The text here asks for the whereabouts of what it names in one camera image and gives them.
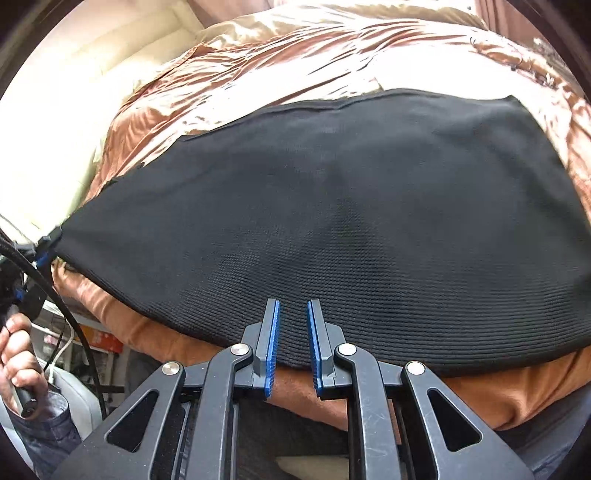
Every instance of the black cable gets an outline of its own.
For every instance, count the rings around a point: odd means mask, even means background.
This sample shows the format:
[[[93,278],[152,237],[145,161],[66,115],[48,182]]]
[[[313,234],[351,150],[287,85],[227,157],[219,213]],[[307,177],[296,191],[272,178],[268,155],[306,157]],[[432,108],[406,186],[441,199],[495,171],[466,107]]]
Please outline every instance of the black cable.
[[[6,232],[5,232],[4,230],[2,230],[1,228],[0,228],[0,236],[1,236],[2,238],[4,238],[4,240],[6,240],[8,243],[10,243],[10,242],[11,242],[11,240],[10,240],[10,237],[9,237],[9,236],[6,234]]]
[[[2,228],[0,228],[0,238],[3,238],[4,240],[6,240],[7,243],[12,245],[12,239],[8,236],[8,234],[4,230],[2,230]],[[57,345],[54,347],[54,349],[51,352],[51,355],[49,357],[49,360],[47,361],[47,363],[43,367],[43,373],[46,372],[47,367],[49,367],[49,364],[51,362],[53,362],[53,359],[57,356],[57,353],[60,351],[60,343],[61,343],[61,340],[64,338],[64,330],[65,330],[65,327],[62,328],[62,330],[60,332],[60,336],[57,340]]]
[[[29,261],[25,257],[23,257],[18,250],[16,250],[12,245],[1,239],[0,254],[4,255],[18,268],[25,272],[29,277],[31,277],[37,283],[37,285],[41,287],[43,292],[45,292],[45,294],[49,298],[51,298],[52,301],[56,304],[61,314],[68,321],[68,323],[80,339],[80,343],[82,344],[84,352],[86,353],[88,364],[90,365],[90,370],[92,372],[92,380],[96,384],[96,389],[100,391],[99,371],[96,367],[95,358],[92,355],[92,351],[90,350],[88,340],[86,340],[86,337],[84,335],[84,332],[80,328],[80,325],[78,325],[78,322],[68,309],[67,305],[62,300],[59,293],[54,290],[53,286],[49,284],[49,282],[43,277],[43,275],[41,275],[41,273],[35,267],[33,267],[33,265],[31,265]],[[101,393],[98,394],[98,399],[100,405],[100,412],[102,413],[103,419],[105,419],[107,416],[107,409],[105,399],[103,398],[103,395]]]

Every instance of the blue gripper pad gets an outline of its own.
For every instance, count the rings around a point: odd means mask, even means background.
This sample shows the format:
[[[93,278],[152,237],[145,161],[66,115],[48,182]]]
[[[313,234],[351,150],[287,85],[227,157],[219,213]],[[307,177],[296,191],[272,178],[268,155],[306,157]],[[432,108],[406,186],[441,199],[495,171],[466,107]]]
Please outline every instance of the blue gripper pad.
[[[310,301],[308,302],[308,340],[310,342],[310,365],[312,366],[312,376],[314,377],[314,388],[316,389],[316,395],[320,396],[322,393],[320,345],[318,343],[318,334],[316,333],[312,302]]]
[[[279,343],[279,300],[275,301],[269,344],[267,345],[267,361],[265,363],[265,396],[269,398],[275,381],[275,366],[277,364],[277,345]]]

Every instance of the cream headboard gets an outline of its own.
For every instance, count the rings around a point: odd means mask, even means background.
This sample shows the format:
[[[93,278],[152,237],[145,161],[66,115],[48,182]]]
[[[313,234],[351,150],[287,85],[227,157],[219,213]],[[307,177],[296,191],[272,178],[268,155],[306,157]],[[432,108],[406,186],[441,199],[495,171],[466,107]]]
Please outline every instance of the cream headboard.
[[[185,0],[76,7],[0,99],[0,214],[34,241],[61,223],[84,197],[121,103],[202,29]],[[23,239],[1,217],[0,226]]]

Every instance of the silver screw head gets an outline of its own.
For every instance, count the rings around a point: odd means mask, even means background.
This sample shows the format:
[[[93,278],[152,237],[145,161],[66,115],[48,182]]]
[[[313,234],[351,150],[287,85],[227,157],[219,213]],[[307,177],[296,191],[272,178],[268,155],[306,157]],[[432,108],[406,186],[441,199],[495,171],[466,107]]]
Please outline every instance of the silver screw head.
[[[181,366],[177,362],[167,362],[162,366],[164,375],[176,375],[180,370]]]
[[[421,362],[409,362],[407,365],[408,373],[413,375],[423,375],[425,366]]]
[[[234,355],[246,355],[248,353],[249,346],[245,343],[237,343],[236,345],[232,345],[230,351]]]
[[[357,351],[357,347],[352,343],[341,343],[338,348],[339,353],[345,356],[353,355]]]

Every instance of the orange box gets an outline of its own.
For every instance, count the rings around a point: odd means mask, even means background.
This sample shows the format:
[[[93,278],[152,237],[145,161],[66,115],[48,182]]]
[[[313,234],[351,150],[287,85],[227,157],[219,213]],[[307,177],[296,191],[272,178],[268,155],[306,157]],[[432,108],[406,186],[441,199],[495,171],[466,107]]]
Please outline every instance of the orange box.
[[[84,332],[84,336],[88,340],[90,346],[102,348],[103,350],[114,353],[121,353],[123,351],[123,343],[118,341],[112,333],[101,332],[100,330],[96,330],[86,325],[80,325],[80,328]]]

